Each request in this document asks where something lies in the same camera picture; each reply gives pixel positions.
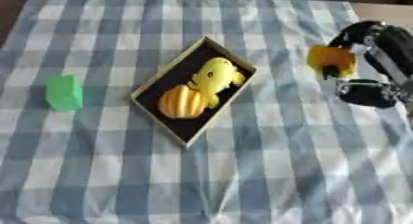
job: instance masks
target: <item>wooden box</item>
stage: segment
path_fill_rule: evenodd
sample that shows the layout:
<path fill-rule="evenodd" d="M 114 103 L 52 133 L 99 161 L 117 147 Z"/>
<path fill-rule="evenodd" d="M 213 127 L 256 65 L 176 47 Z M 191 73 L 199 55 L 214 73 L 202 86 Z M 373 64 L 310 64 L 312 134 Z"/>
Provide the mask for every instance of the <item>wooden box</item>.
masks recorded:
<path fill-rule="evenodd" d="M 205 109 L 194 119 L 171 119 L 158 110 L 158 99 L 170 88 L 186 84 L 201 67 L 211 58 L 225 57 L 237 66 L 238 71 L 245 75 L 246 80 L 239 88 L 230 84 L 222 90 L 219 96 L 219 106 L 216 109 Z M 163 126 L 177 139 L 184 148 L 189 148 L 206 130 L 207 125 L 218 118 L 221 110 L 230 104 L 250 83 L 256 69 L 243 61 L 215 41 L 203 37 L 191 47 L 167 63 L 146 84 L 140 86 L 131 94 L 132 101 L 147 112 L 149 116 Z"/>

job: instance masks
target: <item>yellow toy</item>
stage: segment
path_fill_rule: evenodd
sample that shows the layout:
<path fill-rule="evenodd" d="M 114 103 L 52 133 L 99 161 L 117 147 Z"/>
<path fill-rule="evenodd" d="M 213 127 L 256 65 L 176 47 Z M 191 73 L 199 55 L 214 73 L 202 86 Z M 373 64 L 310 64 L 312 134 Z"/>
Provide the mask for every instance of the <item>yellow toy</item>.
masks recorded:
<path fill-rule="evenodd" d="M 189 119 L 199 116 L 206 107 L 219 105 L 217 93 L 230 86 L 240 86 L 245 76 L 225 58 L 213 58 L 194 74 L 192 81 L 164 92 L 158 101 L 158 109 L 170 118 Z"/>
<path fill-rule="evenodd" d="M 245 76 L 238 72 L 237 67 L 228 59 L 217 57 L 206 62 L 201 70 L 193 75 L 192 80 L 188 82 L 188 86 L 200 91 L 207 99 L 208 108 L 214 109 L 219 105 L 216 94 L 228 88 L 231 82 L 237 87 L 242 85 Z"/>
<path fill-rule="evenodd" d="M 195 118 L 207 107 L 207 98 L 199 91 L 179 85 L 162 94 L 158 109 L 170 118 Z"/>
<path fill-rule="evenodd" d="M 347 49 L 314 45 L 310 49 L 307 62 L 321 76 L 335 71 L 336 77 L 348 77 L 356 69 L 356 54 Z"/>

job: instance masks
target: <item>tablecloth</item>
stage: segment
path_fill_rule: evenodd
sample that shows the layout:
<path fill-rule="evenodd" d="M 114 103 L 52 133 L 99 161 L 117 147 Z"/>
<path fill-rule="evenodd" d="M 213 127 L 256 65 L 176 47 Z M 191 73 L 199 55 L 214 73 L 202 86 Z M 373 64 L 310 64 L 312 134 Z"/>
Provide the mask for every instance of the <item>tablecloth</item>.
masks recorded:
<path fill-rule="evenodd" d="M 411 223 L 403 110 L 347 105 L 305 63 L 354 21 L 321 1 L 29 0 L 0 53 L 0 219 Z M 203 35 L 258 71 L 184 151 L 128 96 Z M 83 109 L 49 108 L 58 75 Z"/>

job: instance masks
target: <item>orange toy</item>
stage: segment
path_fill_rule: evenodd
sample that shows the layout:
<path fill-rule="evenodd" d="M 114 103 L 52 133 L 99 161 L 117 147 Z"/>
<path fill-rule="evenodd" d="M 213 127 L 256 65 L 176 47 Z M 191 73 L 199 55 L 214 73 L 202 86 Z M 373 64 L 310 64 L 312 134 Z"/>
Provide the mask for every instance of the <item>orange toy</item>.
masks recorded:
<path fill-rule="evenodd" d="M 326 76 L 326 71 L 334 72 L 335 77 L 348 77 L 356 69 L 356 54 L 348 49 L 314 45 L 308 54 L 307 62 L 319 75 Z"/>
<path fill-rule="evenodd" d="M 199 116 L 207 107 L 207 98 L 186 85 L 176 86 L 159 99 L 158 109 L 170 118 L 190 119 Z"/>

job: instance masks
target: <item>green cube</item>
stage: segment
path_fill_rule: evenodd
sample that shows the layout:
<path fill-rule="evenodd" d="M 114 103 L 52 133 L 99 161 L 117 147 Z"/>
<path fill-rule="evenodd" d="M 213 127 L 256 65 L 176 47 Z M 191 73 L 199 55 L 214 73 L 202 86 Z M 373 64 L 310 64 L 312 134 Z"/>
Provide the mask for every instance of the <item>green cube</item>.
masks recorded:
<path fill-rule="evenodd" d="M 76 76 L 50 77 L 46 100 L 58 112 L 78 110 L 83 106 L 83 90 Z"/>

